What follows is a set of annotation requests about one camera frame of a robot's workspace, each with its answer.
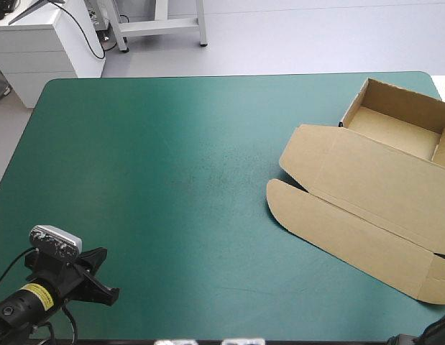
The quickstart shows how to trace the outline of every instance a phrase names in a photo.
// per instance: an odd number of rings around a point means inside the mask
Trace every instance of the cardboard box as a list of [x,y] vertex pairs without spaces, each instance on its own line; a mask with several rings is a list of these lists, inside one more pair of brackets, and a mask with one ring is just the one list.
[[267,184],[288,231],[425,302],[445,304],[445,103],[367,80],[339,127],[298,127]]

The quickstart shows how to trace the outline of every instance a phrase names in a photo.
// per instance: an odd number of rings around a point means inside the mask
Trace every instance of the yellow label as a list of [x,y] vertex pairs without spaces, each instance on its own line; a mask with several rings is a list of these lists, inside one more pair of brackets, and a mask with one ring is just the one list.
[[45,309],[45,311],[54,306],[50,293],[41,285],[31,282],[30,284],[26,284],[21,287],[21,290],[27,290],[36,295],[40,302],[42,302],[43,309]]

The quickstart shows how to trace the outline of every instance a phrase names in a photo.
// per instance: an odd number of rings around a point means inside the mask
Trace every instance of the box lid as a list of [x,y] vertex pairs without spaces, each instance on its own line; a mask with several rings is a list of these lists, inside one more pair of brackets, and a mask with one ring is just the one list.
[[314,196],[445,254],[445,168],[345,128],[302,125],[280,166]]
[[267,202],[288,231],[415,299],[445,304],[445,259],[279,180]]

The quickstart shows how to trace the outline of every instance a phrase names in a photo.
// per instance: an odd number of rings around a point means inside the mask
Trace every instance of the white cabinet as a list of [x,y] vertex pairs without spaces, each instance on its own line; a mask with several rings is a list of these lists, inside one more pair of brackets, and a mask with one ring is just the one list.
[[[105,59],[93,56],[77,24],[53,4],[46,4],[13,25],[8,22],[31,0],[0,20],[0,70],[27,108],[33,108],[48,81],[99,78]],[[102,56],[83,0],[63,5],[80,23],[91,47]]]

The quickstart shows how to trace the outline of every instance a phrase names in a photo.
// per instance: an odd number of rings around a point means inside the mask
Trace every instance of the metal table frame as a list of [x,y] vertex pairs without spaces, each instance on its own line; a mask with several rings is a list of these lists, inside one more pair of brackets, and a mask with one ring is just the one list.
[[146,22],[121,22],[115,0],[103,0],[119,49],[129,52],[128,37],[200,32],[200,45],[208,45],[203,0],[196,0],[196,17],[168,19],[168,0],[155,0],[155,20]]

